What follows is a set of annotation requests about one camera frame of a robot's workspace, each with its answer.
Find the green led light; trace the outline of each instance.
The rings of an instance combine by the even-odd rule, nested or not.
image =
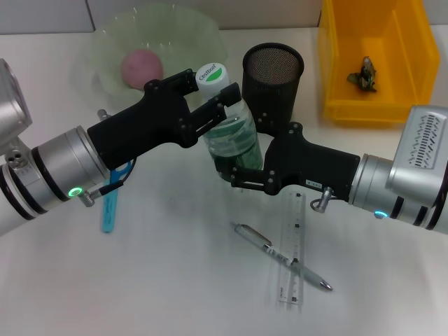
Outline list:
[[[72,190],[69,191],[69,196],[70,197],[75,197],[75,196],[81,194],[82,191],[83,191],[82,188],[79,188],[79,187],[73,188]]]

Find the white table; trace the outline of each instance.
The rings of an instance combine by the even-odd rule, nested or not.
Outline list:
[[[448,27],[433,29],[442,64],[433,103],[448,106]],[[305,72],[294,120],[317,144],[393,158],[400,130],[338,129],[319,121],[317,29],[223,31],[231,78],[255,44],[297,49]],[[84,63],[90,34],[0,36],[22,86],[37,146],[117,112]],[[260,136],[262,148],[268,136]],[[308,200],[319,194],[304,190]],[[139,158],[120,189],[116,229],[99,231],[102,203],[67,202],[0,238],[0,333],[79,335],[446,335],[448,237],[331,202],[307,210],[306,264],[334,287],[304,287],[304,305],[276,299],[278,265],[229,228],[233,193],[202,141]],[[245,221],[274,243],[280,220],[266,195],[241,200]]]

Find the yellow plastic bin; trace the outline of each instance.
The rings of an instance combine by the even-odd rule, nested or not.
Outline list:
[[[440,63],[421,0],[323,0],[318,53],[323,115],[354,127],[404,123],[411,105],[429,103]],[[347,80],[365,56],[376,93]]]

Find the silver pen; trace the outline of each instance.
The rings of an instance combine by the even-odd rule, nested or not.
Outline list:
[[[278,252],[273,246],[272,242],[266,237],[262,236],[260,233],[255,231],[252,227],[245,224],[235,224],[230,223],[234,228],[235,232],[239,235],[243,236],[251,243],[260,247],[264,252],[270,254],[275,259],[277,259],[281,264],[287,266],[294,273],[300,274],[303,272],[303,277],[309,283],[324,288],[327,291],[332,291],[333,287],[330,284],[322,279],[319,275],[311,271],[309,268],[305,267],[302,263],[300,263],[297,259],[291,260]]]

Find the cable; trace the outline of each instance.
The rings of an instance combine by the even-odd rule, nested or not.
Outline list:
[[[315,210],[316,210],[316,207],[314,206],[314,204],[315,204],[315,203],[318,203],[320,200],[321,200],[320,198],[318,198],[318,199],[313,199],[313,200],[309,203],[309,206],[311,207],[311,209],[313,209],[313,210],[315,211]],[[340,201],[341,199],[338,198],[338,197],[331,197],[331,198],[330,198],[330,201],[331,201],[331,200],[333,200],[333,201]]]
[[[125,183],[127,178],[130,176],[130,174],[134,170],[135,162],[137,162],[137,158],[133,159],[131,169],[129,169],[128,173],[125,175],[124,178],[116,181],[115,183],[105,185],[104,187],[101,187],[100,189],[98,189],[98,191],[101,193],[101,195],[105,196],[105,195],[109,194],[110,192],[114,191],[115,189],[118,189],[119,187],[123,186],[123,184]]]
[[[134,170],[135,162],[137,162],[137,158],[134,158],[134,159],[133,159],[131,169],[128,171],[128,173],[126,174],[126,176],[124,177],[124,179],[121,180],[121,181],[123,181],[123,183],[127,180],[127,178],[129,177],[129,175],[130,175],[130,174],[132,173],[132,171]]]

